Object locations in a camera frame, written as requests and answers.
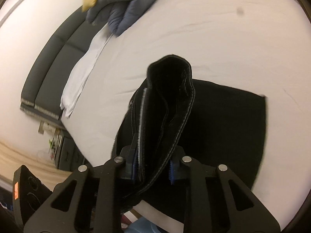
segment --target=silver screw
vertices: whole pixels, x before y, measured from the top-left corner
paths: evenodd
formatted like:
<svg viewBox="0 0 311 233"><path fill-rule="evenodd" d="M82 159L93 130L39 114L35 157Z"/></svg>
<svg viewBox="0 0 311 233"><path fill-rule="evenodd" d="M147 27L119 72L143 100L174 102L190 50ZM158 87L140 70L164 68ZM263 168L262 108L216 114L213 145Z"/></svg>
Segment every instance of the silver screw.
<svg viewBox="0 0 311 233"><path fill-rule="evenodd" d="M226 165L219 165L219 166L218 166L218 169L219 169L220 171L225 172L225 171L228 170L228 167L227 167Z"/></svg>
<svg viewBox="0 0 311 233"><path fill-rule="evenodd" d="M79 172L85 172L87 170L87 166L86 165L79 166L78 170Z"/></svg>
<svg viewBox="0 0 311 233"><path fill-rule="evenodd" d="M114 161L116 163L121 163L123 161L123 158L121 156L117 156L117 157L114 158Z"/></svg>
<svg viewBox="0 0 311 233"><path fill-rule="evenodd" d="M189 156L184 156L184 157L183 157L183 161L184 161L185 163L189 163L189 162L191 162L191 160L192 160L192 158L189 157Z"/></svg>

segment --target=triangular cutout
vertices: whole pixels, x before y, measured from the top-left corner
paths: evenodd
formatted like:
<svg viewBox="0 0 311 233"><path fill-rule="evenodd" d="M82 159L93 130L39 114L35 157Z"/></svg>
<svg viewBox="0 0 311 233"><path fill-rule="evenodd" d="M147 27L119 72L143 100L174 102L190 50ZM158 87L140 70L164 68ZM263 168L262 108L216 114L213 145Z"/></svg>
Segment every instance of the triangular cutout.
<svg viewBox="0 0 311 233"><path fill-rule="evenodd" d="M67 212L70 207L73 193L76 189L77 181L73 180L70 184L60 193L60 195L52 202L52 208Z"/></svg>
<svg viewBox="0 0 311 233"><path fill-rule="evenodd" d="M239 188L239 186L233 181L229 180L229 186L233 195L234 203L238 211L252 208L254 204L246 196L246 194Z"/></svg>

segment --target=bed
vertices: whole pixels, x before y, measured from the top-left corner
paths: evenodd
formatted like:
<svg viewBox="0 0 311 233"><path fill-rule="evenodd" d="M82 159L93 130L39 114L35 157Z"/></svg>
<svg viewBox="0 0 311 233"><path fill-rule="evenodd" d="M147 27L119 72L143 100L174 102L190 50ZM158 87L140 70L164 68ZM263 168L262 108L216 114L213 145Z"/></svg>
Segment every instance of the bed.
<svg viewBox="0 0 311 233"><path fill-rule="evenodd" d="M265 155L252 190L290 232L301 205L310 204L310 50L311 25L296 0L157 0L109 39L70 118L59 112L58 120L93 166L105 163L148 65L172 53L191 63L193 78L265 95ZM136 210L182 231L146 203Z"/></svg>

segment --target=white cloth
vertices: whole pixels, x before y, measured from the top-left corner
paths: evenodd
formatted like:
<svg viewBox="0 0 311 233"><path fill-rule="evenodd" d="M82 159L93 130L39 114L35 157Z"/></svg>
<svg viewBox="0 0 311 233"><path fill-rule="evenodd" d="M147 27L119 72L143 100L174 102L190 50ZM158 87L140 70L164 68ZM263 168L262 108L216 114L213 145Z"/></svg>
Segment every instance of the white cloth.
<svg viewBox="0 0 311 233"><path fill-rule="evenodd" d="M70 117L73 112L83 87L94 68L94 65L108 43L112 34L106 24L92 39L87 53L77 62L72 69L68 81L63 90L60 108L64 110L63 115Z"/></svg>
<svg viewBox="0 0 311 233"><path fill-rule="evenodd" d="M303 9L294 0L157 0L111 37L70 119L62 118L93 166L110 159L131 96L148 65L167 54L188 60L195 79L267 96L253 192L284 228L311 188L311 25ZM164 229L172 222L144 216Z"/></svg>

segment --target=black garment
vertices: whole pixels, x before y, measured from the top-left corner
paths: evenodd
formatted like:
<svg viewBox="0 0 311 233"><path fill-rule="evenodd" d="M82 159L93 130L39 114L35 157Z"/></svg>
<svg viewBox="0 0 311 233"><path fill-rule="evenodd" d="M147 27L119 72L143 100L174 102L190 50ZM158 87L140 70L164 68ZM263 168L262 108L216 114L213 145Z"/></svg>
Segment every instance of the black garment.
<svg viewBox="0 0 311 233"><path fill-rule="evenodd" d="M266 132L265 97L189 78L191 67L180 57L166 56L150 65L147 79L131 99L113 152L118 155L131 144L133 135L139 132L141 115L140 153L144 156L141 167L145 168L145 176L136 193L181 222L185 189L170 185L168 169L161 165L172 154L170 146L182 146L187 155L206 165L228 165L251 188L262 159ZM176 143L168 142L170 137Z"/></svg>

